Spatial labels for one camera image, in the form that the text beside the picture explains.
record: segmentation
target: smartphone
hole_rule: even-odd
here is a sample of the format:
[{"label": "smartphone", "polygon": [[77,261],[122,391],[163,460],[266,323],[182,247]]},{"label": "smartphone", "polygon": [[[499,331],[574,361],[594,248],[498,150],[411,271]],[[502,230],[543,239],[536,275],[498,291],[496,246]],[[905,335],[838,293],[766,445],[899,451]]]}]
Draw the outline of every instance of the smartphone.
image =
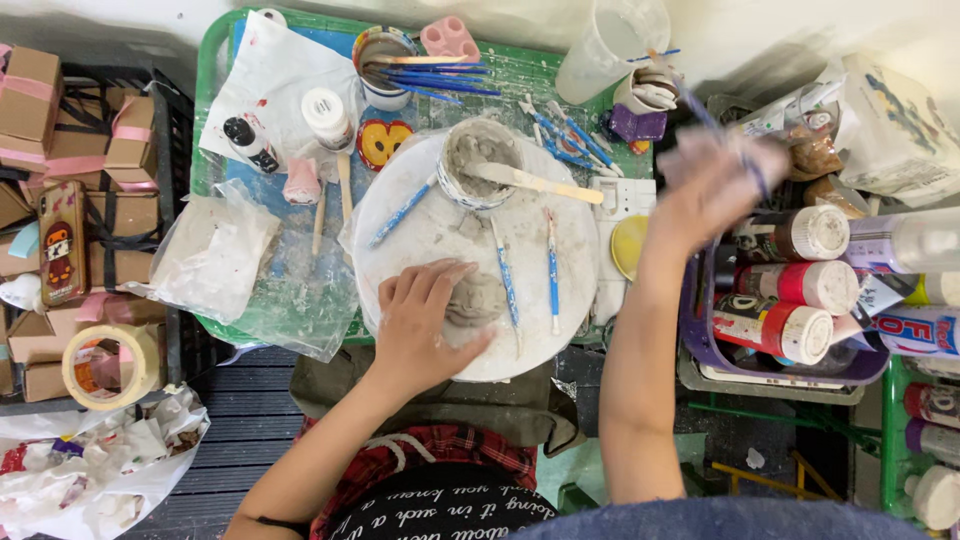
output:
[{"label": "smartphone", "polygon": [[40,221],[40,295],[48,307],[86,294],[86,193],[76,181],[57,184],[37,199]]}]

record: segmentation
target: cartoon character on phone case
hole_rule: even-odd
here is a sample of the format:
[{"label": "cartoon character on phone case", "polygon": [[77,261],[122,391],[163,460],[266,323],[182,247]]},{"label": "cartoon character on phone case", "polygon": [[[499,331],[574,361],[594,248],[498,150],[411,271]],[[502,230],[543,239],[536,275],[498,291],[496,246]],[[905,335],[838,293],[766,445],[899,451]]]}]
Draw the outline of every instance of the cartoon character on phone case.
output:
[{"label": "cartoon character on phone case", "polygon": [[49,261],[47,280],[53,289],[61,289],[70,283],[73,267],[70,266],[70,244],[73,242],[73,229],[65,221],[58,221],[47,230],[43,249]]}]

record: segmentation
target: plastic measuring cup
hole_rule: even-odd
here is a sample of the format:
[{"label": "plastic measuring cup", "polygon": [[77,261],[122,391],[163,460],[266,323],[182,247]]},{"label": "plastic measuring cup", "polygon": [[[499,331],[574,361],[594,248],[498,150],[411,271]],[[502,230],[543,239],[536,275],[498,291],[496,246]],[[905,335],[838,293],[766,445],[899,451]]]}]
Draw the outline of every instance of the plastic measuring cup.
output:
[{"label": "plastic measuring cup", "polygon": [[580,40],[557,73],[557,93],[579,105],[619,81],[648,48],[666,50],[670,15],[660,0],[593,0]]}]

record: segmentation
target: right hand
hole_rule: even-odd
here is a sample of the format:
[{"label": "right hand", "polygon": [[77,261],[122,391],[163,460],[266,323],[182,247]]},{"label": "right hand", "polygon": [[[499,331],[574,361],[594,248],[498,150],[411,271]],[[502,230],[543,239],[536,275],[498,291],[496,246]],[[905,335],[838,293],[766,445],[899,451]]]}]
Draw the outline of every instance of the right hand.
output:
[{"label": "right hand", "polygon": [[453,286],[477,269],[476,262],[442,258],[403,269],[380,284],[376,357],[364,376],[404,403],[463,371],[487,350],[496,331],[481,330],[454,349],[441,335]]},{"label": "right hand", "polygon": [[677,148],[658,156],[667,192],[650,217],[648,242],[662,240],[688,256],[747,215],[760,190],[741,156],[753,160],[768,190],[786,177],[790,159],[779,145],[729,135],[722,143],[707,129],[683,130],[677,133]]}]

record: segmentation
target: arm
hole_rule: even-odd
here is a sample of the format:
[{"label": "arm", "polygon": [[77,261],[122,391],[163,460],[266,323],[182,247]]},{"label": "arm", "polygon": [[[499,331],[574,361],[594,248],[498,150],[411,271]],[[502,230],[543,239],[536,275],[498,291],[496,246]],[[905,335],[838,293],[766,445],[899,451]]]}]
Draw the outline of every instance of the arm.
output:
[{"label": "arm", "polygon": [[[678,139],[660,169],[671,185],[650,217],[634,285],[617,315],[600,385],[600,451],[613,503],[676,499],[684,484],[673,443],[677,311],[687,258],[757,199],[735,152],[710,135]],[[786,161],[749,143],[769,179]]]},{"label": "arm", "polygon": [[376,357],[363,379],[257,481],[225,538],[294,540],[288,528],[257,518],[303,524],[323,509],[363,444],[420,392],[463,371],[486,350],[490,331],[460,349],[440,336],[453,285],[476,263],[441,259],[406,268],[380,285],[382,319]]}]

